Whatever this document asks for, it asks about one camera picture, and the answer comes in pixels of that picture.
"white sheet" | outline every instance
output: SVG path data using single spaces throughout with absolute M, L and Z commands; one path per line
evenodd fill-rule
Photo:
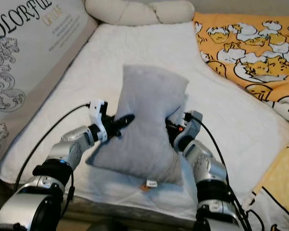
M 140 27 L 102 25 L 82 49 L 56 90 L 14 142 L 0 164 L 0 178 L 14 183 L 25 158 L 40 137 L 64 113 L 91 99 L 108 101 L 114 114 L 122 87 L 123 64 L 152 64 L 190 80 L 186 110 L 203 114 L 226 162 L 230 183 L 241 200 L 255 186 L 274 157 L 289 141 L 289 123 L 270 107 L 230 81 L 217 76 L 201 59 L 192 23 Z M 87 109 L 64 120 L 30 160 L 22 182 L 41 164 L 64 132 L 89 125 Z M 202 129 L 197 136 L 216 154 Z M 97 169 L 84 162 L 75 171 L 75 195 L 96 202 L 134 206 L 193 220 L 196 187 L 182 161 L 183 187 L 162 184 L 143 192 L 142 179 Z

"decorative pillow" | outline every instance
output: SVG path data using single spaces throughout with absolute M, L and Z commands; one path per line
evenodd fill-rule
M 82 0 L 0 0 L 0 160 L 96 28 Z
M 169 143 L 165 119 L 184 102 L 187 83 L 159 67 L 124 66 L 116 119 L 126 114 L 134 114 L 135 119 L 122 131 L 122 137 L 100 145 L 87 164 L 181 184 L 180 158 Z
M 189 22 L 193 19 L 195 8 L 186 0 L 149 5 L 125 0 L 86 0 L 86 10 L 92 17 L 109 24 L 141 26 Z
M 289 16 L 200 14 L 203 60 L 289 121 Z

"white bolster pillow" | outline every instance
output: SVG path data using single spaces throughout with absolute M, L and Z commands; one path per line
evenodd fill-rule
M 86 0 L 92 17 L 113 25 L 141 26 L 191 21 L 194 6 L 186 0 L 162 1 L 145 5 L 125 0 Z

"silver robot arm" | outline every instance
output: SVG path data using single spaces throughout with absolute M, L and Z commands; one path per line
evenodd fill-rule
M 92 125 L 82 126 L 61 137 L 45 162 L 36 166 L 32 177 L 0 210 L 0 231 L 55 231 L 61 218 L 61 203 L 66 184 L 80 163 L 82 154 L 94 146 L 120 135 L 120 129 L 134 119 L 127 115 L 114 121 L 106 115 L 107 102 L 91 101 Z M 68 199 L 74 194 L 70 188 Z
M 202 114 L 191 111 L 191 117 L 202 120 Z M 212 152 L 195 140 L 200 124 L 185 120 L 186 127 L 166 120 L 170 143 L 192 167 L 197 187 L 197 214 L 195 231 L 241 231 L 230 187 L 227 185 L 225 165 L 214 158 Z

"yellow blanket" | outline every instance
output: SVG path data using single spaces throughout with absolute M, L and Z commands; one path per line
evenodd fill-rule
M 289 17 L 196 13 L 194 23 L 203 60 L 289 121 Z M 254 195 L 261 190 L 289 215 L 289 145 Z

